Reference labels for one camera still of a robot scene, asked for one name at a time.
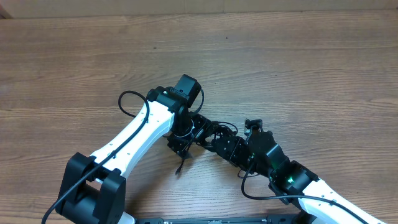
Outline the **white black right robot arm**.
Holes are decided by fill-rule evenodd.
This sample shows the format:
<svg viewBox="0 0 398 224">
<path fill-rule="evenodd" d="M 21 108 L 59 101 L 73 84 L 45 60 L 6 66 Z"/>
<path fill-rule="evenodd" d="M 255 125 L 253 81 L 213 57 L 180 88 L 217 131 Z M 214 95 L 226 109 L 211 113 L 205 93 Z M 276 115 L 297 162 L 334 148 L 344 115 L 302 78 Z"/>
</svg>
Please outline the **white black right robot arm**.
<svg viewBox="0 0 398 224">
<path fill-rule="evenodd" d="M 281 200 L 294 204 L 320 223 L 382 223 L 334 191 L 323 179 L 297 161 L 291 161 L 270 131 L 255 130 L 246 139 L 221 136 L 206 143 L 205 149 L 217 153 L 233 166 L 269 179 L 275 196 L 244 196 L 253 200 Z"/>
</svg>

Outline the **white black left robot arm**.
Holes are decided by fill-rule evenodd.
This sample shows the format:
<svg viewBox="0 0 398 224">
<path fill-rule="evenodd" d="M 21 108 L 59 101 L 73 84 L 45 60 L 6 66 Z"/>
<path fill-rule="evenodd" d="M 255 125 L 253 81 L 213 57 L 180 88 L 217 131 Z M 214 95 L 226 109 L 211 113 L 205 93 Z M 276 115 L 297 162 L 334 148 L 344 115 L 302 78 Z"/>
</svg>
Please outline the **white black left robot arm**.
<svg viewBox="0 0 398 224">
<path fill-rule="evenodd" d="M 189 109 L 201 93 L 198 81 L 183 75 L 175 86 L 158 86 L 139 95 L 143 107 L 114 139 L 90 156 L 78 152 L 69 159 L 58 199 L 42 222 L 56 211 L 73 223 L 137 223 L 125 211 L 127 178 L 167 133 L 177 141 L 177 154 L 187 156 L 199 133 L 193 121 L 197 112 Z"/>
</svg>

